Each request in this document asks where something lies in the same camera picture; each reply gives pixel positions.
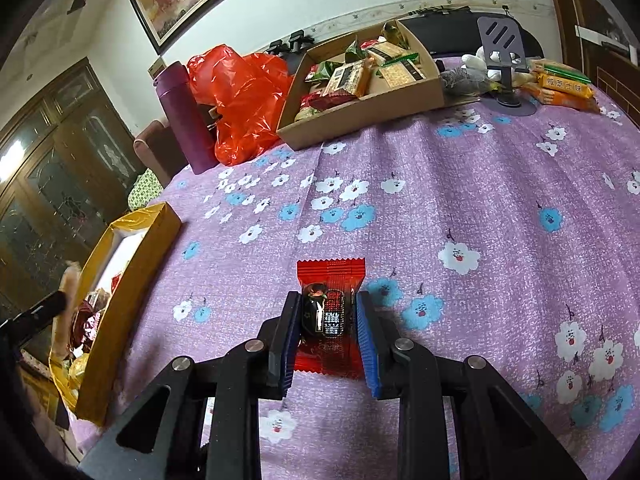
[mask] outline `red plastic bag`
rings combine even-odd
[[[278,120],[293,81],[287,63],[270,54],[240,57],[219,45],[187,63],[191,91],[201,104],[216,106],[217,160],[234,166],[280,142]]]

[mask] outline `green wrapper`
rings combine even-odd
[[[347,50],[344,51],[344,62],[355,63],[356,61],[364,59],[365,56],[356,38],[356,40],[347,47]]]

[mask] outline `purple floral bedsheet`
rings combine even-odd
[[[255,336],[299,288],[298,260],[364,257],[363,287],[405,336],[485,356],[588,478],[606,479],[640,432],[640,133],[597,98],[600,115],[476,103],[185,168],[160,198],[184,227],[113,411],[174,356]],[[98,436],[73,428],[85,450]],[[364,381],[296,372],[284,402],[260,404],[263,478],[395,478],[397,431],[398,403]]]

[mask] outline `wooden door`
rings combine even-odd
[[[628,44],[607,11],[596,0],[554,0],[563,61],[582,70],[640,128],[640,70],[628,56],[578,38],[580,26]]]

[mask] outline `red foil wrapper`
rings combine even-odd
[[[298,262],[303,307],[295,370],[364,376],[354,319],[355,297],[364,276],[364,258]]]

